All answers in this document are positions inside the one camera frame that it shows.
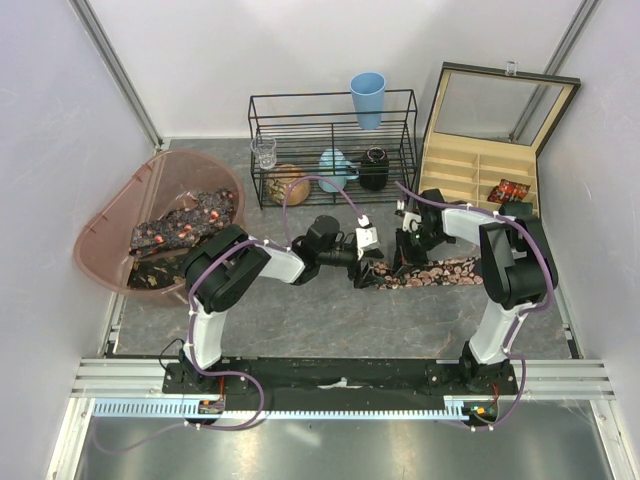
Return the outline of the black floral rose tie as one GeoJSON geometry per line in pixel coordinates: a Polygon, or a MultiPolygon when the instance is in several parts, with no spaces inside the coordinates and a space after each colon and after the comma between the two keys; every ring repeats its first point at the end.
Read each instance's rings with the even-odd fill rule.
{"type": "Polygon", "coordinates": [[[386,280],[387,285],[378,289],[396,290],[484,283],[479,257],[430,260],[400,278],[394,278],[391,275],[391,266],[388,264],[386,280]]]}

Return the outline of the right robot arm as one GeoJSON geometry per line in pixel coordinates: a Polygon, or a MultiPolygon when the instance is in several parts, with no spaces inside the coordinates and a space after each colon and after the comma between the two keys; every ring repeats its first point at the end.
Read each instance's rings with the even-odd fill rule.
{"type": "Polygon", "coordinates": [[[529,313],[547,308],[558,275],[540,218],[513,217],[505,209],[489,211],[472,204],[446,203],[438,189],[418,195],[396,186],[418,204],[416,211],[397,203],[403,225],[396,231],[395,265],[425,267],[428,252],[458,239],[480,250],[480,274],[488,303],[458,368],[458,381],[467,392],[483,392],[494,381],[493,364],[509,357],[521,323],[529,313]]]}

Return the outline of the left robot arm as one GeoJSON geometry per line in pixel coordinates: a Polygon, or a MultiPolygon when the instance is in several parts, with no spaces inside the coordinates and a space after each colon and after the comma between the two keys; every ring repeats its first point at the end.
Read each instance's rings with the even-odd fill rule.
{"type": "Polygon", "coordinates": [[[216,388],[227,313],[256,279],[300,286],[330,266],[344,268],[356,289],[367,288],[378,283],[371,262],[383,257],[377,229],[367,216],[348,235],[336,218],[321,215],[287,247],[258,240],[236,224],[224,228],[183,263],[190,306],[181,356],[187,365],[185,382],[198,393],[216,388]]]}

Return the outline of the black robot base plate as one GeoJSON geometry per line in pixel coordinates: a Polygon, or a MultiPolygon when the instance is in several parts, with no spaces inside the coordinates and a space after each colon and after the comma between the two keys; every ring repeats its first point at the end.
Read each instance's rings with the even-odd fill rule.
{"type": "Polygon", "coordinates": [[[253,409],[258,389],[270,407],[438,407],[446,396],[514,395],[513,366],[475,367],[469,360],[224,357],[205,377],[181,359],[165,367],[165,394],[221,394],[225,403],[253,409]]]}

